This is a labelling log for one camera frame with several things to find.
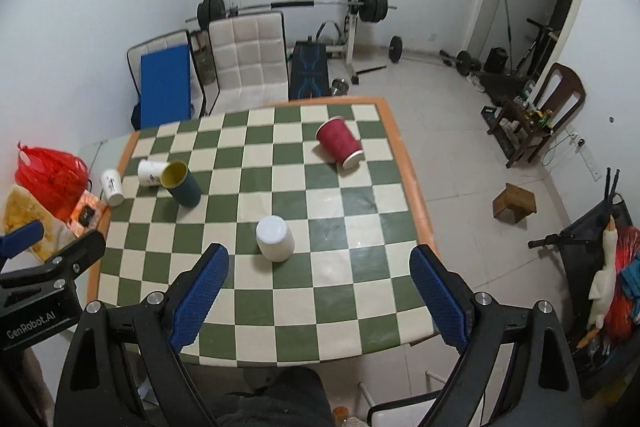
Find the plain white paper cup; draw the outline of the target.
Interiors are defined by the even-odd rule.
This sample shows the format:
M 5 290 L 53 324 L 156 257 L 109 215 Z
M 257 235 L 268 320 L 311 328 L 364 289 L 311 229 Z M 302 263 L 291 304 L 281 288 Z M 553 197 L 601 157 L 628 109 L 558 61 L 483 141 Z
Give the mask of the plain white paper cup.
M 257 223 L 256 242 L 262 255 L 271 262 L 288 260 L 295 251 L 295 239 L 280 216 L 267 216 Z

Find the upright white printed cup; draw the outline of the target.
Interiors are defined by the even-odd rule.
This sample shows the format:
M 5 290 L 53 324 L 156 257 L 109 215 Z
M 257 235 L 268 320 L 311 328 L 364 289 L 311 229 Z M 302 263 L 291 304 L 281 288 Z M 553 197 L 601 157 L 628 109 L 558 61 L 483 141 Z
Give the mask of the upright white printed cup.
M 102 192 L 107 205 L 115 208 L 122 205 L 125 196 L 122 191 L 122 177 L 116 169 L 106 169 L 100 176 Z

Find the lying white printed cup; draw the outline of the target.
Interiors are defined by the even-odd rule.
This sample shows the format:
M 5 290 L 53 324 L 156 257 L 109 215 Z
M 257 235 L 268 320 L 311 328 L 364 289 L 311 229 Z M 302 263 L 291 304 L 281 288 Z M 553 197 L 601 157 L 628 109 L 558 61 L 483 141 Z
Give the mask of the lying white printed cup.
M 167 166 L 166 161 L 141 159 L 137 169 L 139 184 L 143 187 L 160 186 L 162 174 Z

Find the dark green yellow cup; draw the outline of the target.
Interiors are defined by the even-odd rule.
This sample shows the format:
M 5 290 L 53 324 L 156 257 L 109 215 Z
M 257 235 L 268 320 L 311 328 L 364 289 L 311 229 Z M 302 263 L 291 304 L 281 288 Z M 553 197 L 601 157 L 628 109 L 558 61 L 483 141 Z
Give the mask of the dark green yellow cup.
M 160 175 L 160 184 L 182 207 L 194 208 L 200 203 L 200 184 L 183 161 L 168 162 Z

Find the red ripple paper cup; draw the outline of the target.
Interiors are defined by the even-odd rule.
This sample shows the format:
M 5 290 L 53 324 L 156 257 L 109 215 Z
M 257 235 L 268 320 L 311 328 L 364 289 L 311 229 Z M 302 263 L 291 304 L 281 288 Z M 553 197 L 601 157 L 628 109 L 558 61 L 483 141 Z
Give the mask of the red ripple paper cup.
M 344 170 L 354 169 L 363 161 L 362 146 L 341 116 L 329 118 L 320 124 L 316 139 Z

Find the yellow white snack bag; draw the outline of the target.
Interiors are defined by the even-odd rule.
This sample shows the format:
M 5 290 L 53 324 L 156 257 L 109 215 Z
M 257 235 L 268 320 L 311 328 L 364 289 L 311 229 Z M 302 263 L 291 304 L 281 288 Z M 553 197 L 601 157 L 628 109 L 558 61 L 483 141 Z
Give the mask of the yellow white snack bag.
M 51 215 L 26 188 L 12 185 L 1 204 L 1 236 L 35 221 L 42 225 L 42 239 L 29 245 L 25 251 L 40 262 L 47 261 L 75 239 L 66 224 Z

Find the orange wet wipes pack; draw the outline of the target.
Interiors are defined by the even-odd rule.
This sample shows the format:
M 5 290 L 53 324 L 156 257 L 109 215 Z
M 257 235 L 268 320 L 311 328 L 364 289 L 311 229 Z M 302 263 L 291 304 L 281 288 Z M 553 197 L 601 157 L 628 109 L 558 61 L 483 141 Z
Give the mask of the orange wet wipes pack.
M 67 221 L 67 228 L 76 236 L 83 236 L 85 233 L 95 230 L 103 215 L 107 210 L 107 205 L 98 196 L 85 191 Z

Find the red plastic bag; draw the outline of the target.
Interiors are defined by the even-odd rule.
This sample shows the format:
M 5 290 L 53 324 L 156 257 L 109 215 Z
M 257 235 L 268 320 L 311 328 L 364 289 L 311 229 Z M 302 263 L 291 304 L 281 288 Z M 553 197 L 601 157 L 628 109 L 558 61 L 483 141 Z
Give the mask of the red plastic bag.
M 85 161 L 45 147 L 18 143 L 17 148 L 15 183 L 26 188 L 56 219 L 70 219 L 89 183 Z

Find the red blue clothes pile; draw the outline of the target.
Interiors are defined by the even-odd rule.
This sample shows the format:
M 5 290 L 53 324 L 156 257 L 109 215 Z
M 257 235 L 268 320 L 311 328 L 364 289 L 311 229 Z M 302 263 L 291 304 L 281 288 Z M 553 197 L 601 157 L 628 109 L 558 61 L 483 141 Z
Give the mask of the red blue clothes pile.
M 639 229 L 618 230 L 614 299 L 605 317 L 606 335 L 614 346 L 626 343 L 639 325 Z

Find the white goose plush toy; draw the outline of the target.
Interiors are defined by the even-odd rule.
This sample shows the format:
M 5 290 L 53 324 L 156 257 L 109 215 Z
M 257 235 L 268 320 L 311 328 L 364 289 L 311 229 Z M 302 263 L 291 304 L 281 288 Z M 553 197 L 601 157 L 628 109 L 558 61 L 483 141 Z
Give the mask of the white goose plush toy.
M 597 333 L 602 329 L 608 310 L 611 308 L 616 285 L 616 247 L 618 233 L 614 217 L 608 219 L 603 236 L 602 247 L 604 252 L 603 268 L 594 274 L 588 298 L 591 301 L 591 309 L 587 322 L 588 332 L 577 343 L 577 349 L 586 347 Z

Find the small wooden stool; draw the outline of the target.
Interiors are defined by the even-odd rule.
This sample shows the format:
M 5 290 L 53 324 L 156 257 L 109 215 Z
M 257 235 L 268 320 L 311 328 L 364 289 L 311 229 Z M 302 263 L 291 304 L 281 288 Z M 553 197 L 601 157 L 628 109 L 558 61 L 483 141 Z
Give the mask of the small wooden stool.
M 512 183 L 507 183 L 492 201 L 492 214 L 496 219 L 518 223 L 536 212 L 535 194 Z

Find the checkered green cream tablecloth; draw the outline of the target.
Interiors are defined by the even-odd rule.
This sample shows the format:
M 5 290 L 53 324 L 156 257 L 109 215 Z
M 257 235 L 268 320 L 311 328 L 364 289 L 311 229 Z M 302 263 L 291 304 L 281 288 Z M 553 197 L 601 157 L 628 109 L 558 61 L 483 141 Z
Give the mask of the checkered green cream tablecloth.
M 186 358 L 217 366 L 358 357 L 433 336 L 409 274 L 433 232 L 380 98 L 216 114 L 102 145 L 124 200 L 89 299 L 167 291 L 213 243 L 228 273 Z

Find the dark wooden chair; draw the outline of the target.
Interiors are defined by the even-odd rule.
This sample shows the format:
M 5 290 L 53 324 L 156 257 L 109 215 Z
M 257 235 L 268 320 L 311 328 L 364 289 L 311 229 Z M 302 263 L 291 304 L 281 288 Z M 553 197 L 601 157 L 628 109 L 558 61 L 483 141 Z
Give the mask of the dark wooden chair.
M 491 119 L 487 133 L 506 142 L 506 168 L 528 154 L 533 162 L 555 133 L 569 124 L 582 108 L 587 93 L 582 80 L 569 68 L 554 63 L 532 101 L 508 98 Z

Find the loose barbell on floor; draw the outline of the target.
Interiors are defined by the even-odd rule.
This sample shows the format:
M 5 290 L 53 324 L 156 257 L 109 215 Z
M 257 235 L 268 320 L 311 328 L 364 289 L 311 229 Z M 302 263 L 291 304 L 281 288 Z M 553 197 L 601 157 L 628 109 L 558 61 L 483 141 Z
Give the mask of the loose barbell on floor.
M 445 65 L 453 67 L 463 77 L 468 77 L 482 69 L 480 60 L 472 57 L 472 55 L 465 50 L 460 51 L 457 55 L 451 55 L 445 50 L 440 50 L 439 56 Z

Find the barbell squat rack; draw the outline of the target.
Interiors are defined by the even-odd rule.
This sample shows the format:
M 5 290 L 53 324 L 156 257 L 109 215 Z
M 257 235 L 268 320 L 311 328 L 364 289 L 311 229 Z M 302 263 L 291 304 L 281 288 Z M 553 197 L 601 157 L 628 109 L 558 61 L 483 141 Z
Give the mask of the barbell squat rack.
M 229 8 L 232 6 L 244 5 L 240 5 L 239 0 L 229 0 Z M 337 26 L 338 43 L 331 50 L 331 53 L 339 53 L 343 57 L 346 72 L 352 84 L 358 84 L 360 77 L 366 73 L 364 70 L 357 72 L 354 66 L 356 35 L 360 22 L 362 22 L 362 20 L 360 20 L 359 16 L 348 14 L 346 9 L 343 26 Z

